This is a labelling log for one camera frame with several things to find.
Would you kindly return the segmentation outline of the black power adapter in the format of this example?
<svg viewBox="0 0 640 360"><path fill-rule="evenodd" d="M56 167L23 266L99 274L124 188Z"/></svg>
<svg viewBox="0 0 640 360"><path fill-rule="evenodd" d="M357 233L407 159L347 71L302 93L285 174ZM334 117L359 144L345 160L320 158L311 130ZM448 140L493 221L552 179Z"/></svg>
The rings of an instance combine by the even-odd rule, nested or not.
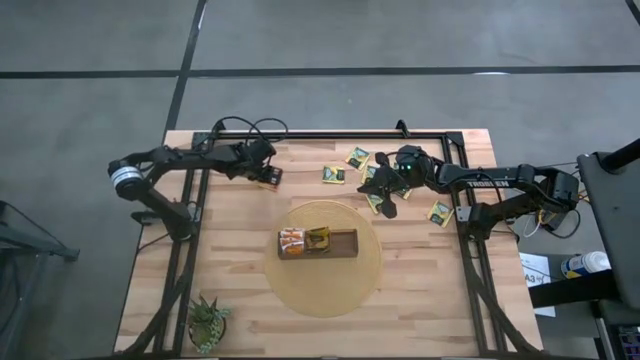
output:
<svg viewBox="0 0 640 360"><path fill-rule="evenodd" d="M539 215L540 225L547 231L557 230L566 217L565 213L553 213L546 210L541 210Z"/></svg>

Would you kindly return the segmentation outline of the small potted succulent plant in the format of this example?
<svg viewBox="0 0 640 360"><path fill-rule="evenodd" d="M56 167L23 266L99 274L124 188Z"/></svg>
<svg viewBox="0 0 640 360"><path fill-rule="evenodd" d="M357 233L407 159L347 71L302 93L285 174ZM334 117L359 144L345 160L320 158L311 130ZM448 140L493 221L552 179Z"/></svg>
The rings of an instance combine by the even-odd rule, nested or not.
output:
<svg viewBox="0 0 640 360"><path fill-rule="evenodd" d="M191 343L200 354L209 354L224 337L230 308L218 308L218 298L211 302L202 295L191 299L188 308L187 326Z"/></svg>

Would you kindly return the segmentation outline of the grey equipment cart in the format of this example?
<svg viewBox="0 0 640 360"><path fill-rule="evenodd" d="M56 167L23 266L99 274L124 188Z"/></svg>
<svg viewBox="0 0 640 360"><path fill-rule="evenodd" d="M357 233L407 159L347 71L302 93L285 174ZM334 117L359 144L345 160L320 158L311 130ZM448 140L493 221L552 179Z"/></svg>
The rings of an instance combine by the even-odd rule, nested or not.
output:
<svg viewBox="0 0 640 360"><path fill-rule="evenodd" d="M612 174L596 152L578 157L582 182L622 300L640 310L640 159Z"/></svg>

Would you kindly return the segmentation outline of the white paper sheet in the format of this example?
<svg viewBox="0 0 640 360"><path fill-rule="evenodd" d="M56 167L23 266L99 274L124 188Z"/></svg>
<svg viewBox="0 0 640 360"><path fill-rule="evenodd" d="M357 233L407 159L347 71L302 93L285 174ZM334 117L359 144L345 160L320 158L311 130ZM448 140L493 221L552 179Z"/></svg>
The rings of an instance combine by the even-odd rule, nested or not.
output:
<svg viewBox="0 0 640 360"><path fill-rule="evenodd" d="M547 257L528 253L519 253L519 255L527 287L551 283L553 278L550 276L551 272ZM534 313L537 316L556 317L554 306L534 308Z"/></svg>

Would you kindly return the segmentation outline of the black metal table frame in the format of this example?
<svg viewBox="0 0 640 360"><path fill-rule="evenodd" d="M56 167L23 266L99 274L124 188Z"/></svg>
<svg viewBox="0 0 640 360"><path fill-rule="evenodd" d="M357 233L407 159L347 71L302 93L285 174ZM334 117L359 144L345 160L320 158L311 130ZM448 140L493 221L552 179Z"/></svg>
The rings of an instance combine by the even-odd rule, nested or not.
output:
<svg viewBox="0 0 640 360"><path fill-rule="evenodd" d="M195 265L189 294L214 299L231 309L216 358L475 357L496 348L499 324L481 301L471 301L464 262L494 283L496 298L516 330L534 347L542 344L514 238L500 229L485 245L461 242L454 225L440 227L426 215L438 195L426 188L398 202L393 219L377 215L358 192L361 175L346 171L342 185L325 184L326 165L343 165L361 147L389 152L415 144L430 155L476 167L495 163L489 135L477 130L291 131L275 144L274 164L284 174L276 190L245 179L172 171L158 190L196 207L196 247L173 245L165 227L143 230L114 349L130 347L159 309L168 276ZM376 286L361 305L345 314L316 318L286 306L270 278L284 262L275 252L275 231L291 210L309 202L335 206L354 219L361 235L375 243L356 259L335 259L324 274L339 274L346 291L362 283L356 269L377 256Z"/></svg>

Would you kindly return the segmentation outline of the black pole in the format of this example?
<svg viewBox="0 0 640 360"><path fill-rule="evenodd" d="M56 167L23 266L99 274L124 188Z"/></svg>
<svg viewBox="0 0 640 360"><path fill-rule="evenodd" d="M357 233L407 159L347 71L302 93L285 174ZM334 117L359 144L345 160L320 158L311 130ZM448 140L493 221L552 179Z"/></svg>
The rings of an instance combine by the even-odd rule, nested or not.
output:
<svg viewBox="0 0 640 360"><path fill-rule="evenodd" d="M601 168L612 174L624 172L627 165L638 159L640 159L640 138L614 152L599 154Z"/></svg>

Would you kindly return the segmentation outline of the brown wooden tea box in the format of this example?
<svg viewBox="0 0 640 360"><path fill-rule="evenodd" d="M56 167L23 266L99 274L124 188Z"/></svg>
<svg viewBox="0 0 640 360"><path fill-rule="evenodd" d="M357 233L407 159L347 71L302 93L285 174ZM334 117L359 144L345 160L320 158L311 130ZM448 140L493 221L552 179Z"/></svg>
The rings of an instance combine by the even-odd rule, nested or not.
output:
<svg viewBox="0 0 640 360"><path fill-rule="evenodd" d="M355 229L347 230L331 230L330 233L330 249L326 252L313 252L306 251L305 255L297 258L281 259L281 260L298 260L298 259L330 259L330 258L355 258L359 252L358 235ZM283 252L281 245L279 244L279 233L276 240L277 254Z"/></svg>

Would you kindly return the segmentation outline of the white plastic bottle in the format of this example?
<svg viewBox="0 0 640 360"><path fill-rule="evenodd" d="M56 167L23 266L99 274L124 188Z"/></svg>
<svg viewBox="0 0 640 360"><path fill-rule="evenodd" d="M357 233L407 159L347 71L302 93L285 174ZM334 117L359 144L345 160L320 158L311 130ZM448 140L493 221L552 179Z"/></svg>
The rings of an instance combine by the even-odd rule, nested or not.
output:
<svg viewBox="0 0 640 360"><path fill-rule="evenodd" d="M610 270L611 265L605 252L592 251L564 260L560 269L565 278L574 279Z"/></svg>

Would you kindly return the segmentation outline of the grey metal stand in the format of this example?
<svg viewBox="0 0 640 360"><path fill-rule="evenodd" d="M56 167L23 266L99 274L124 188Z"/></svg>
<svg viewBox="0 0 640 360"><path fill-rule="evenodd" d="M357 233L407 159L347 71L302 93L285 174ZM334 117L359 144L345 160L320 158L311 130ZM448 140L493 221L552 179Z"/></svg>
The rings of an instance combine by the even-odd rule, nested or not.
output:
<svg viewBox="0 0 640 360"><path fill-rule="evenodd" d="M0 360L16 360L28 312L47 260L78 259L66 246L14 205L0 200Z"/></svg>

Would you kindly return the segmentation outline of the round woven straw placemat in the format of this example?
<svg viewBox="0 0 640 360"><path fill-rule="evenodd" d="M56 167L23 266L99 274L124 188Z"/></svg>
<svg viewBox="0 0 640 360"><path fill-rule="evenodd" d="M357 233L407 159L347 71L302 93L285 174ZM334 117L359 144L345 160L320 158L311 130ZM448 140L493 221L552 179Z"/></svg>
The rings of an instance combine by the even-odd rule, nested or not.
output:
<svg viewBox="0 0 640 360"><path fill-rule="evenodd" d="M355 256L302 254L286 259L279 254L278 232L327 227L353 231ZM267 238L264 273L274 294L293 311L311 317L347 314L362 305L378 286L382 249L370 222L355 209L337 201L312 201L290 210Z"/></svg>

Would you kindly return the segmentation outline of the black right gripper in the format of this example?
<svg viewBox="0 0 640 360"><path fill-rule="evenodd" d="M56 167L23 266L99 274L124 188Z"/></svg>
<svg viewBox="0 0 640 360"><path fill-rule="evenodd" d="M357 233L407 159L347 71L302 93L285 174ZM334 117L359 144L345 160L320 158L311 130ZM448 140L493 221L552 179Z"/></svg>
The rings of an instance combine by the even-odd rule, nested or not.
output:
<svg viewBox="0 0 640 360"><path fill-rule="evenodd" d="M388 219L397 216L397 206L389 197L391 194L403 195L405 193L405 180L391 165L389 157L383 152L375 154L376 163L379 165L374 178L370 178L365 184L357 188L359 193L377 194L385 197L383 200L383 215Z"/></svg>

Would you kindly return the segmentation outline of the black shelf bar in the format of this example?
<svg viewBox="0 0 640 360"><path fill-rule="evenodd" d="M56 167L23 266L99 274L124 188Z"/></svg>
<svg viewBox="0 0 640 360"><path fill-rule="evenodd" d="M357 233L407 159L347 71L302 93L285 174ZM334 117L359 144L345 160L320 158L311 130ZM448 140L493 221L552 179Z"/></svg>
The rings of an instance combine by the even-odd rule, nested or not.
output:
<svg viewBox="0 0 640 360"><path fill-rule="evenodd" d="M530 287L529 295L534 308L620 299L611 270Z"/></svg>

